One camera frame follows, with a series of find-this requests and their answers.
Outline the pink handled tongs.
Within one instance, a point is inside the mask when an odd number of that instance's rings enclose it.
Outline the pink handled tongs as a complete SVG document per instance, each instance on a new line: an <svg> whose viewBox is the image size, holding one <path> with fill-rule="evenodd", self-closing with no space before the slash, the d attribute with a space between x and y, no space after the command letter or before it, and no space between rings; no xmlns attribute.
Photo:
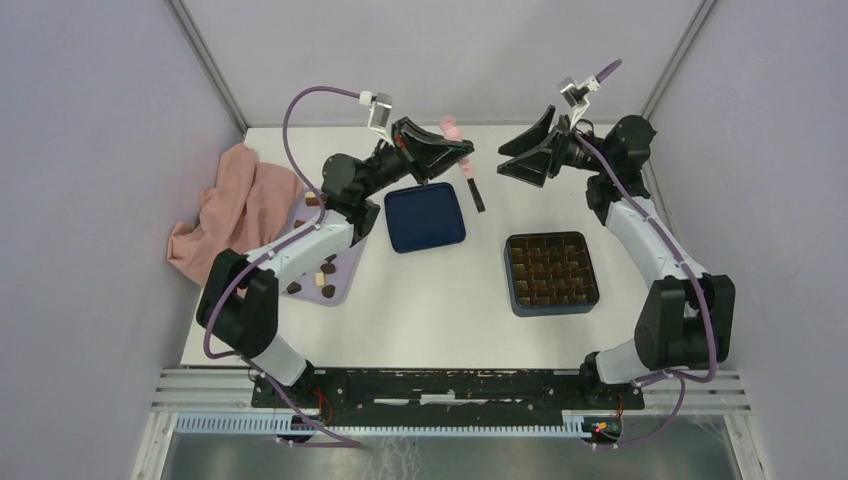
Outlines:
<svg viewBox="0 0 848 480"><path fill-rule="evenodd" d="M442 131L443 137L446 140L456 142L460 142L463 140L463 133L458 127L456 120L453 117L443 117L440 120L439 127ZM486 211L486 207L482 195L474 179L471 161L468 157L464 157L457 163L457 165L459 166L460 171L466 179L466 183L477 212L484 213Z"/></svg>

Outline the lilac tray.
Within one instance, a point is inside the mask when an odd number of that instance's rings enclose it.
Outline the lilac tray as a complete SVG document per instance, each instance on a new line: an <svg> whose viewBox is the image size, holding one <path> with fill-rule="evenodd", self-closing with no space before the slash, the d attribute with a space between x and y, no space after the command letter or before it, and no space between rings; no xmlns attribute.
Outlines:
<svg viewBox="0 0 848 480"><path fill-rule="evenodd" d="M319 211L315 195L305 190L290 209L287 223L278 237L289 234L316 216ZM362 240L322 259L319 264L284 287L282 296L330 307L342 304L351 288L365 246L366 241Z"/></svg>

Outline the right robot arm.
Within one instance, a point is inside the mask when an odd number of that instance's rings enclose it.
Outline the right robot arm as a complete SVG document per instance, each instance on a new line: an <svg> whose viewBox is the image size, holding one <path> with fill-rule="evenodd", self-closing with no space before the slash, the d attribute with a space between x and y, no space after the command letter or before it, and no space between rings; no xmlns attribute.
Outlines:
<svg viewBox="0 0 848 480"><path fill-rule="evenodd" d="M563 168L590 172L587 205L637 266L648 294L630 340L595 353L577 382L580 400L602 408L624 383L676 376L708 383L730 350L736 288L685 252L660 219L642 168L656 131L639 115L599 137L548 107L529 129L498 149L500 175L541 187Z"/></svg>

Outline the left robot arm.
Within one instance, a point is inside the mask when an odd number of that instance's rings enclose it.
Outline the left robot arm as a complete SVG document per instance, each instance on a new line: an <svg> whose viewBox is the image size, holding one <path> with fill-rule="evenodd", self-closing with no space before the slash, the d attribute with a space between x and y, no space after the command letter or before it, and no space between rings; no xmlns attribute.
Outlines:
<svg viewBox="0 0 848 480"><path fill-rule="evenodd" d="M407 176L424 184L474 150L470 140L447 139L403 117L368 158L328 157L315 217L246 254L225 249L215 257L196 312L204 336L276 380L275 392L288 406L306 405L314 394L307 375L312 365L278 332L280 295L320 261L370 234L381 210L374 194Z"/></svg>

